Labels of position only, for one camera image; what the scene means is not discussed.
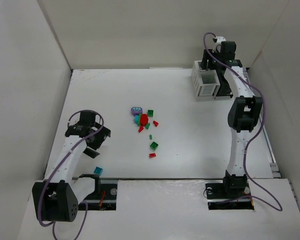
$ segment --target purple toy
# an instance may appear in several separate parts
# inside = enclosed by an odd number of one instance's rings
[[[139,106],[134,106],[133,108],[131,108],[131,114],[132,114],[133,116],[142,114],[142,108],[139,107]]]

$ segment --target small green block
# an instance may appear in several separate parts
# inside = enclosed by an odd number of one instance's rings
[[[148,117],[153,117],[154,116],[154,111],[153,110],[148,110],[147,115],[148,115]]]
[[[139,119],[138,119],[138,122],[137,122],[138,126],[140,126],[140,118],[141,118],[141,113],[139,114]]]
[[[151,145],[150,145],[150,148],[151,148],[152,150],[156,150],[156,149],[158,148],[158,146],[159,146],[159,144],[153,141],[153,142],[151,143]]]

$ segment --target gray wall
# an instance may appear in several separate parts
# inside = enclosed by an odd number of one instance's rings
[[[300,209],[300,0],[289,2],[249,76],[265,93],[267,133]]]
[[[73,69],[133,69],[191,68],[209,31],[249,67],[289,0],[38,1]]]
[[[17,238],[71,71],[35,0],[0,0],[0,240]]]

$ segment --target white floor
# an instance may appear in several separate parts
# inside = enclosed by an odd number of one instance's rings
[[[255,210],[208,210],[203,180],[132,180],[118,183],[116,211],[89,211],[78,240],[300,240],[300,213],[286,179],[258,179],[280,201],[278,212],[254,200]],[[251,193],[276,204],[250,184]],[[59,240],[73,240],[84,212],[57,223]],[[50,240],[29,199],[18,240]]]
[[[227,123],[233,99],[196,101],[191,69],[74,70],[48,163],[50,170],[63,146],[70,115],[83,109],[99,112],[111,130],[91,159],[82,156],[75,172],[103,168],[103,178],[223,178],[230,158]],[[149,130],[138,133],[131,107],[154,110]],[[149,159],[149,146],[159,144]],[[251,144],[247,168],[256,178],[272,178],[271,154],[263,133]]]

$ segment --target dark green cube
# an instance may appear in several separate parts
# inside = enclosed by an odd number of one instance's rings
[[[153,141],[150,145],[150,148],[155,151],[158,148],[158,146],[159,144]]]
[[[153,110],[148,110],[147,115],[148,115],[148,117],[153,117],[154,116],[154,111]]]

